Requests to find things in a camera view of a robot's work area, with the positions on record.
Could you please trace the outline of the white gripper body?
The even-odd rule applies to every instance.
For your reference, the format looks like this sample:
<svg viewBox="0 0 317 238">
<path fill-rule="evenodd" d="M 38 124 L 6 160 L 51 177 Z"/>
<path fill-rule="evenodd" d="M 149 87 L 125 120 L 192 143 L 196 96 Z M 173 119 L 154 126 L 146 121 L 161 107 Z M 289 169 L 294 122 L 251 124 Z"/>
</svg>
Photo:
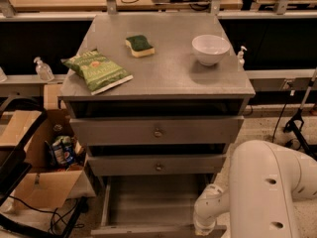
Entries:
<svg viewBox="0 0 317 238">
<path fill-rule="evenodd" d="M 228 212 L 230 208 L 229 191 L 219 185 L 208 184 L 194 203 L 193 224 L 195 234 L 211 234 L 217 223 L 217 217 Z"/>
</svg>

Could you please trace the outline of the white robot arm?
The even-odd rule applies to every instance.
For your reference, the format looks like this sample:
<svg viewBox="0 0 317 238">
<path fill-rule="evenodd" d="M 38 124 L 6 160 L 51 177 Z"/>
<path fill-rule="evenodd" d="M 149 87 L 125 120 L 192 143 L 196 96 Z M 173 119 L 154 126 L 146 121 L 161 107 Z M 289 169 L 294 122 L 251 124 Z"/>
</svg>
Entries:
<svg viewBox="0 0 317 238">
<path fill-rule="evenodd" d="M 294 199 L 314 199 L 317 162 L 267 141 L 252 140 L 232 154 L 229 187 L 209 184 L 194 204 L 197 235 L 207 236 L 230 214 L 231 238 L 300 238 Z"/>
</svg>

